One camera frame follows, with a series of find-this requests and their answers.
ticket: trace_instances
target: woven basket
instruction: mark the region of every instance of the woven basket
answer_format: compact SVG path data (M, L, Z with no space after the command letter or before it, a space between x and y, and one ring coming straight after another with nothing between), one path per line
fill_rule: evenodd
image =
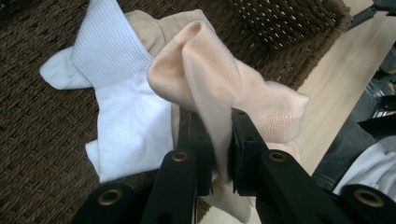
M40 77L38 69L54 53L73 45L88 0L27 2L2 1L7 5L0 8L0 223L70 223L89 194L99 187L84 149L96 138L98 107L93 89L57 91ZM298 41L286 47L279 41L271 44L269 37L266 42L264 33L257 35L260 26L240 17L250 9L239 12L234 2L119 1L124 12L140 9L158 19L200 8L236 58L256 68L265 79L294 89L303 83L315 64L312 62L324 54L349 20L345 7L325 2L325 15L336 15L334 21L326 20L329 26L318 21L318 27L323 28L320 32L303 33L304 38L296 37ZM307 12L310 7L293 8L313 20L314 14ZM296 55L306 60L296 63L300 59ZM155 174L118 181L137 187ZM206 210L207 206L200 203L201 216Z
M262 41L249 55L264 78L297 89L351 22L336 0L228 0Z

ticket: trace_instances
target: sock cuff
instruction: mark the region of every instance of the sock cuff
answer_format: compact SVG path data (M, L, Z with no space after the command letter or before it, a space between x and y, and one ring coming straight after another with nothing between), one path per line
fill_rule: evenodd
M96 89L146 74L153 58L115 0L91 0L72 60Z

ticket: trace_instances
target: white sock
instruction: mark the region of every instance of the white sock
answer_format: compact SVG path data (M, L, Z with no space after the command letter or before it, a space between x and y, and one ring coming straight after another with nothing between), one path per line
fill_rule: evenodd
M74 66L71 60L72 53L73 47L63 49L40 67L41 76L57 90L92 87L91 82Z
M100 182L158 168L173 149L171 104L149 86L152 57L115 0L91 0L70 60L100 108L98 157L90 156Z

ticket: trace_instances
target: wicker basket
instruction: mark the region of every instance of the wicker basket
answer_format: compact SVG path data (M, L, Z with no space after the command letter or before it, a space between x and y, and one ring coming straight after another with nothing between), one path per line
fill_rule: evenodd
M228 0L260 38L264 78L297 89L334 40L351 22L348 8L336 0Z

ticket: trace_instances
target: sock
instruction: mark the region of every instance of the sock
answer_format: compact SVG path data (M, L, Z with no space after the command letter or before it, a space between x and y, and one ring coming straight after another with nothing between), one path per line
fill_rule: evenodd
M177 13L159 21L154 20L149 14L140 10L128 12L125 14L125 17L135 30L145 49L152 56L158 55L165 46L165 42L170 41L175 34L191 21L204 20L214 30L200 9ZM52 87L58 90L88 88L92 86L91 82L73 64L71 60L73 48L70 47L61 50L40 68L41 76ZM172 104L172 137L174 143L177 142L178 124L178 105ZM86 145L86 151L96 173L101 176L97 140L88 143Z
M227 189L231 109L246 111L262 138L299 158L292 140L298 135L307 97L286 86L264 82L252 68L236 60L203 21L180 31L155 58L148 82L164 99L200 114L211 137L218 166L219 195L204 200L247 222L248 199Z
M70 60L99 104L100 182L158 168L173 148L171 104L150 88L152 57L116 1L91 0Z

